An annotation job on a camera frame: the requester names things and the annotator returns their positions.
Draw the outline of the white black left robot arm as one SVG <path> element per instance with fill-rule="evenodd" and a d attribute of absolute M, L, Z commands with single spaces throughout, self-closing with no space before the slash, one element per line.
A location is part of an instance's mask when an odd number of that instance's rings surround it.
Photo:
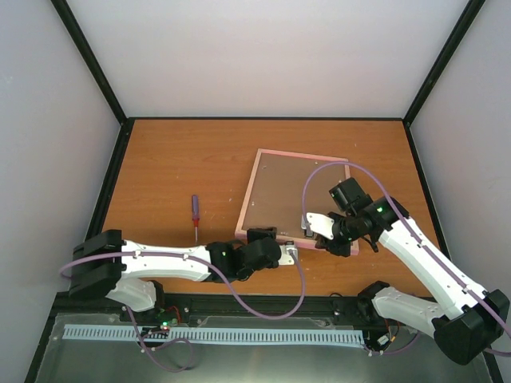
<path fill-rule="evenodd" d="M 121 231 L 108 230 L 74 248 L 69 296 L 77 300 L 109 298 L 154 322 L 166 311 L 158 278 L 245 281 L 259 270 L 290 261 L 272 231 L 260 233 L 248 243 L 234 240 L 156 247 L 125 240 Z"/>

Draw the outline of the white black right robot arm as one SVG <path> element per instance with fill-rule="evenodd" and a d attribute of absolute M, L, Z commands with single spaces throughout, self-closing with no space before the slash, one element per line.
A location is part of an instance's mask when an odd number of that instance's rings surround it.
<path fill-rule="evenodd" d="M 405 294 L 382 282 L 368 287 L 370 304 L 381 318 L 412 327 L 434 339 L 453 362 L 469 364 L 509 332 L 505 321 L 509 298 L 487 290 L 457 268 L 418 227 L 408 211 L 389 194 L 372 199 L 349 178 L 329 191 L 341 211 L 308 212 L 305 224 L 316 235 L 316 246 L 333 255 L 358 239 L 373 251 L 385 247 L 426 287 L 433 301 Z"/>

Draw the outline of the pink wooden photo frame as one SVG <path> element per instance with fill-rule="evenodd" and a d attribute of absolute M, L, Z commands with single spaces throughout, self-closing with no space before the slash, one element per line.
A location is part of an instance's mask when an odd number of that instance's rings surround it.
<path fill-rule="evenodd" d="M 246 239 L 251 228 L 276 229 L 281 243 L 313 250 L 315 237 L 303 228 L 303 210 L 327 214 L 338 208 L 329 190 L 351 176 L 347 166 L 333 165 L 308 177 L 324 164 L 345 158 L 260 148 L 248 181 L 235 237 Z"/>

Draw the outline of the black enclosure frame post right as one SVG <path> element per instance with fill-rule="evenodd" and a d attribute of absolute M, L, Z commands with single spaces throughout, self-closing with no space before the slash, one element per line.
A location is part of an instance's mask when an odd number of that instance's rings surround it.
<path fill-rule="evenodd" d="M 437 55 L 418 92 L 411 102 L 410 107 L 407 109 L 406 114 L 402 119 L 406 128 L 411 127 L 414 120 L 420 113 L 422 107 L 426 103 L 426 100 L 432 93 L 434 86 L 440 79 L 447 65 L 450 63 L 450 60 L 456 53 L 458 46 L 461 44 L 462 40 L 468 33 L 474 20 L 484 5 L 485 0 L 469 0 L 466 3 L 463 11 L 457 19 L 453 29 L 443 44 L 439 54 Z"/>

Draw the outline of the red blue screwdriver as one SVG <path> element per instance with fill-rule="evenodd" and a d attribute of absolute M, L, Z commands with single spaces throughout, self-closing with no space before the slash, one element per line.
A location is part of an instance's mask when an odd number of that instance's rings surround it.
<path fill-rule="evenodd" d="M 198 243 L 200 222 L 200 208 L 198 195 L 192 195 L 192 222 L 194 226 L 195 242 Z"/>

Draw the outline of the black enclosure frame post left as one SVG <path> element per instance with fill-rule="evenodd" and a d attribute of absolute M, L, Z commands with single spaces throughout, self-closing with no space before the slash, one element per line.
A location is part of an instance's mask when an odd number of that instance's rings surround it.
<path fill-rule="evenodd" d="M 90 74 L 100 89 L 101 94 L 112 114 L 119 125 L 123 125 L 128 120 L 128 117 L 125 115 L 125 112 L 121 107 L 121 104 L 117 99 L 117 96 L 115 95 L 115 92 L 113 91 L 113 88 L 111 87 L 96 55 L 93 52 L 93 49 L 82 31 L 82 28 L 80 27 L 69 3 L 65 0 L 51 0 L 50 2 L 77 48 L 77 51 L 81 55 L 83 62 L 87 66 Z"/>

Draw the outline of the black enclosure frame post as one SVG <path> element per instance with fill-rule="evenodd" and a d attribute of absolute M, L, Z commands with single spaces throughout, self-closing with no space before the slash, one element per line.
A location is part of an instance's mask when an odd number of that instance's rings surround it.
<path fill-rule="evenodd" d="M 50 2 L 77 48 L 77 51 L 81 55 L 83 62 L 87 66 L 90 74 L 100 89 L 101 94 L 112 114 L 119 125 L 123 125 L 128 120 L 128 117 L 125 115 L 125 112 L 121 107 L 121 104 L 117 99 L 117 96 L 115 95 L 115 92 L 113 91 L 113 88 L 111 87 L 96 55 L 93 52 L 93 49 L 82 31 L 82 28 L 80 27 L 69 3 L 65 0 L 51 0 Z"/>
<path fill-rule="evenodd" d="M 418 92 L 411 102 L 410 107 L 407 109 L 406 114 L 402 119 L 406 128 L 411 127 L 414 120 L 420 113 L 422 107 L 426 103 L 426 100 L 432 93 L 434 86 L 440 79 L 447 65 L 450 63 L 450 60 L 456 53 L 458 46 L 461 44 L 462 40 L 468 33 L 474 20 L 484 5 L 485 0 L 469 0 L 466 3 L 463 11 L 457 19 L 453 29 L 443 44 L 439 54 L 437 55 Z"/>

